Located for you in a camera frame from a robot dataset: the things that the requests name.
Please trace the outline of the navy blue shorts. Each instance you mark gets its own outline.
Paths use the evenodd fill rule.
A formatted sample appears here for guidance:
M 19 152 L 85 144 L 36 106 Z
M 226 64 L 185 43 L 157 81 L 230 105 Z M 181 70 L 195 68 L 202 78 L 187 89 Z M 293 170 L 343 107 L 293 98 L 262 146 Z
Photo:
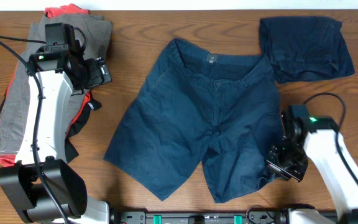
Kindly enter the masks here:
M 264 55 L 212 54 L 171 40 L 119 123 L 104 159 L 165 200 L 203 166 L 216 203 L 273 181 L 265 165 L 283 135 Z

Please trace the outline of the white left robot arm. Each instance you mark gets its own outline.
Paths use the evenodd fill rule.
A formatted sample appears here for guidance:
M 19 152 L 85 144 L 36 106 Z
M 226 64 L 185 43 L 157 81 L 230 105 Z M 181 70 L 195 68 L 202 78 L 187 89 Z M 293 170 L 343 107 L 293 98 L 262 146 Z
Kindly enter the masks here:
M 0 186 L 25 223 L 109 223 L 108 203 L 87 194 L 68 165 L 65 139 L 73 92 L 111 82 L 102 57 L 68 51 L 29 57 L 30 102 L 15 164 L 0 168 Z

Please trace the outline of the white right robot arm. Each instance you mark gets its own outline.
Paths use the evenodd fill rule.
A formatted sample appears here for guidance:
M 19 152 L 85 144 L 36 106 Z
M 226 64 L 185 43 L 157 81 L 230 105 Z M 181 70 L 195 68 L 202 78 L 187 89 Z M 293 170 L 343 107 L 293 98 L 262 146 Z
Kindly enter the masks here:
M 313 162 L 334 202 L 337 223 L 358 223 L 358 166 L 330 116 L 310 116 L 305 105 L 282 111 L 285 135 L 272 146 L 266 166 L 284 180 L 302 181 Z

